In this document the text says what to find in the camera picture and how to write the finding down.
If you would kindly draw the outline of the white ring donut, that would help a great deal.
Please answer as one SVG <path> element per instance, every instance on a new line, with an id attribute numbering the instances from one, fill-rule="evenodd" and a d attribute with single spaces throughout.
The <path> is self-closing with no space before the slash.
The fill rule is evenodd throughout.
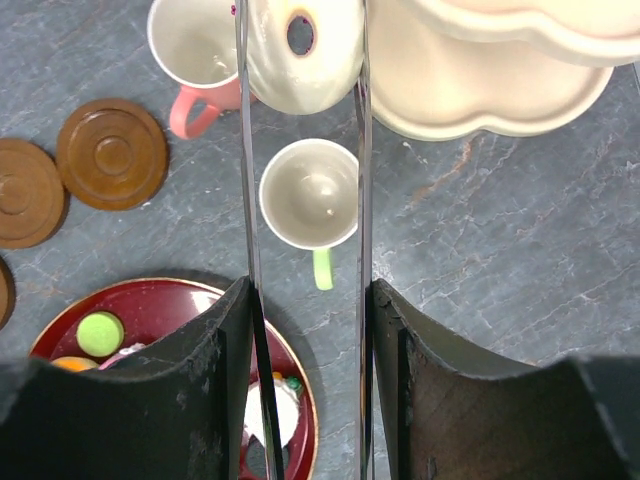
<path id="1" fill-rule="evenodd" d="M 308 21 L 313 41 L 303 54 L 288 43 L 291 22 Z M 361 1 L 250 1 L 249 85 L 264 104 L 291 115 L 322 112 L 353 88 L 363 62 Z"/>

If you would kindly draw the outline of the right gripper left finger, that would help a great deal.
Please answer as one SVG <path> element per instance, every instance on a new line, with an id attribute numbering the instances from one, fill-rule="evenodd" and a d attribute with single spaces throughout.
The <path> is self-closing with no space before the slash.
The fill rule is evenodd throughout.
<path id="1" fill-rule="evenodd" d="M 234 479 L 252 350 L 249 281 L 125 359 L 1 366 L 5 479 Z"/>

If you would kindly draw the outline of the orange glazed donut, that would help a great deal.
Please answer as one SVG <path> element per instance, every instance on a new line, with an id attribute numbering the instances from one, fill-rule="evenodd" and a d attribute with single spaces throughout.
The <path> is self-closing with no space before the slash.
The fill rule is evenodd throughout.
<path id="1" fill-rule="evenodd" d="M 99 364 L 89 358 L 78 356 L 63 356 L 51 361 L 51 364 L 72 372 L 98 369 Z"/>

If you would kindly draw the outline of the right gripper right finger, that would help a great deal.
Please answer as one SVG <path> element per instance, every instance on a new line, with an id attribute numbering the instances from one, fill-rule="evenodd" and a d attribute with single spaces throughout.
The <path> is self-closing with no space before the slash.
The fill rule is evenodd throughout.
<path id="1" fill-rule="evenodd" d="M 639 360 L 544 367 L 482 348 L 372 286 L 373 335 L 395 479 L 635 479 Z"/>

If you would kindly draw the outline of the pink swirl cake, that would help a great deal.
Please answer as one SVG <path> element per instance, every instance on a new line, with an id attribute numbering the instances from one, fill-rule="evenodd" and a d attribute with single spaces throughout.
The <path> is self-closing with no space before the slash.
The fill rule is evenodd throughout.
<path id="1" fill-rule="evenodd" d="M 114 355 L 104 361 L 102 364 L 98 366 L 99 370 L 106 370 L 111 368 L 114 364 L 121 361 L 122 359 L 139 352 L 144 349 L 146 345 L 144 343 L 135 343 L 129 347 L 121 348 Z"/>

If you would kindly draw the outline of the metal tongs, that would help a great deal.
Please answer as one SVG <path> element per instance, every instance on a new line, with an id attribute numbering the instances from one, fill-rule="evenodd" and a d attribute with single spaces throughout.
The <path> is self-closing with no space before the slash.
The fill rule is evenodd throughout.
<path id="1" fill-rule="evenodd" d="M 353 95 L 359 128 L 358 170 L 358 272 L 359 291 L 357 321 L 359 410 L 358 437 L 356 439 L 357 477 L 375 477 L 373 440 L 373 296 L 372 296 L 372 113 L 370 99 L 370 62 L 368 51 L 367 3 L 358 1 L 356 10 L 362 14 L 363 37 L 358 47 L 363 53 L 361 70 L 355 83 Z M 246 1 L 235 3 L 235 34 L 237 68 L 241 98 L 241 174 L 246 224 L 246 243 L 249 269 L 249 304 L 254 327 L 258 378 L 261 394 L 261 414 L 266 440 L 265 457 L 267 477 L 283 479 L 284 464 L 276 408 L 275 387 L 272 380 L 272 364 L 266 340 L 262 279 L 260 272 L 260 249 L 257 232 L 257 210 L 251 131 L 251 107 L 247 47 L 249 32 L 249 6 Z"/>

